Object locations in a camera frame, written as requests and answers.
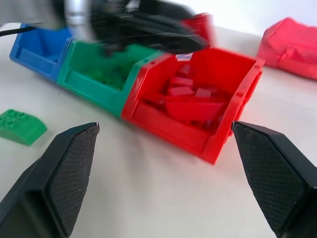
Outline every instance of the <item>plastic bin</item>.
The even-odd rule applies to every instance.
[[[185,64],[190,66],[190,72],[180,71]],[[177,61],[175,56],[165,54],[140,70],[122,117],[214,164],[231,135],[231,123],[240,117],[244,105],[254,91],[262,74],[263,64],[261,59],[252,59],[217,48],[193,53],[190,61]],[[207,121],[208,125],[206,122],[192,123],[173,119],[166,108],[160,107],[162,101],[170,100],[171,96],[162,94],[170,85],[171,78],[180,72],[193,80],[193,87],[216,89],[223,100],[222,109],[217,114],[208,115],[213,117]],[[181,98],[175,96],[172,99],[178,102]],[[183,108],[192,110],[192,106],[190,103],[188,107],[183,105]]]
[[[100,45],[72,42],[58,85],[121,117],[140,68],[162,52],[139,45],[106,57]]]
[[[70,42],[71,33],[67,28],[59,31],[35,29],[18,34],[10,58],[56,82]]]

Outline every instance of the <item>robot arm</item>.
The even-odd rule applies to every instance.
[[[0,0],[0,25],[23,22],[57,30],[67,26],[74,38],[101,43],[111,54],[141,44],[173,54],[199,51],[208,45],[181,20],[193,15],[185,7],[159,0]]]

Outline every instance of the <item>blue storage bin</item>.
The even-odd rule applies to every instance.
[[[68,29],[35,29],[16,37],[10,59],[56,82],[71,42]]]

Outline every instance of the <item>black cable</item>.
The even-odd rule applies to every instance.
[[[34,29],[35,29],[35,27],[33,27],[33,26],[28,26],[28,27],[19,28],[19,29],[0,31],[0,36],[7,36],[7,35],[19,34],[19,33],[27,32],[27,31],[32,31],[32,30],[34,30]]]

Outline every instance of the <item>green lego brick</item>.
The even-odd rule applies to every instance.
[[[106,57],[101,45],[73,41],[57,78],[57,84],[121,117],[141,67],[163,52],[130,45],[124,52]]]
[[[30,146],[47,127],[36,117],[10,109],[0,115],[0,137]]]

